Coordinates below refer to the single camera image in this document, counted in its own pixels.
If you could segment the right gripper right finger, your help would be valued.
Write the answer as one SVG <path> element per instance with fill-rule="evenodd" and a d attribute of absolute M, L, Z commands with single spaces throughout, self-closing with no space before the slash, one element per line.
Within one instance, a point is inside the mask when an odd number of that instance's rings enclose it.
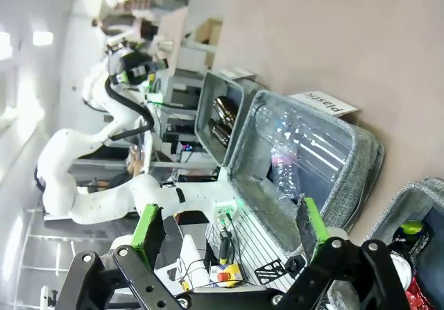
<path fill-rule="evenodd" d="M 296 227 L 307 265 L 282 295 L 276 309 L 316 309 L 334 282 L 348 282 L 359 309 L 409 309 L 388 248 L 370 240 L 356 246 L 330 236 L 312 198 L 301 198 Z"/>

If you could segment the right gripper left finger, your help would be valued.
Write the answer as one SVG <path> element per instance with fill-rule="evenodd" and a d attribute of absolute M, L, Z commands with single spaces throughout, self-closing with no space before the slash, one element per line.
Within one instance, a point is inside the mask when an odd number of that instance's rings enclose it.
<path fill-rule="evenodd" d="M 103 256 L 78 253 L 65 279 L 65 309 L 108 309 L 120 288 L 129 288 L 142 309 L 191 309 L 191 297 L 174 296 L 153 271 L 165 236 L 162 208 L 148 204 L 128 244 Z"/>

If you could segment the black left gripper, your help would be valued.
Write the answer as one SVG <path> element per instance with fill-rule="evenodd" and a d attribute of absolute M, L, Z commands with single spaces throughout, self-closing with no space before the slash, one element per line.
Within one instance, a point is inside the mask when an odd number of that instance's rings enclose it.
<path fill-rule="evenodd" d="M 155 73 L 153 59 L 146 53 L 127 53 L 120 63 L 119 83 L 141 84 Z"/>

